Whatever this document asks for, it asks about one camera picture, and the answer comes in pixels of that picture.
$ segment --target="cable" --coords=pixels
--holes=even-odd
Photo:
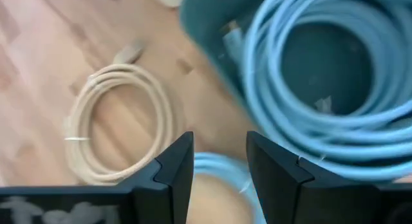
[[[123,51],[122,56],[115,57],[115,62],[133,61],[134,57],[140,56],[142,49],[140,46],[135,47],[125,48],[126,52]],[[142,88],[147,92],[157,116],[157,130],[152,146],[140,161],[122,171],[114,171],[100,163],[93,154],[89,141],[89,124],[96,101],[110,89],[125,84]],[[114,185],[141,169],[172,143],[181,131],[175,122],[176,117],[164,86],[145,69],[133,64],[112,64],[102,68],[93,74],[82,88],[67,119],[66,156],[69,167],[88,184]]]
[[[265,0],[245,36],[243,86],[265,134],[309,161],[360,181],[393,180],[412,162],[362,166],[412,156],[412,0]],[[370,52],[373,85],[365,103],[346,116],[316,112],[288,88],[283,48],[294,26],[330,23],[354,33]]]
[[[258,196],[245,163],[215,153],[194,154],[194,175],[208,174],[227,182],[249,201],[254,210],[254,223],[266,224]]]

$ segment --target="light blue cable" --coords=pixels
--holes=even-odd
[[[253,207],[254,224],[266,224],[265,217],[245,163],[215,153],[194,154],[194,175],[208,174],[217,177],[249,201]]]
[[[412,112],[408,7],[412,0],[376,2],[385,12],[362,0],[265,0],[245,36],[241,63],[248,105],[270,139],[325,169],[361,181],[393,180],[412,173],[410,161],[381,167],[353,165],[412,156],[410,123],[388,127]],[[306,23],[345,27],[368,49],[373,85],[363,106],[352,114],[317,112],[286,85],[281,73],[283,48],[293,27]]]

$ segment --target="black object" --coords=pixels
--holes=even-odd
[[[183,224],[193,177],[193,134],[117,186],[6,187],[2,224]]]
[[[348,180],[255,132],[247,158],[268,224],[411,224],[412,185]]]

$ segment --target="plastic bin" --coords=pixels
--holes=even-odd
[[[183,0],[180,20],[237,101],[248,111],[239,66],[222,43],[222,27],[236,20],[247,31],[263,0]],[[332,98],[332,111],[348,114],[369,93],[372,70],[364,45],[350,32],[330,24],[298,26],[283,55],[283,75],[290,89],[308,105]]]

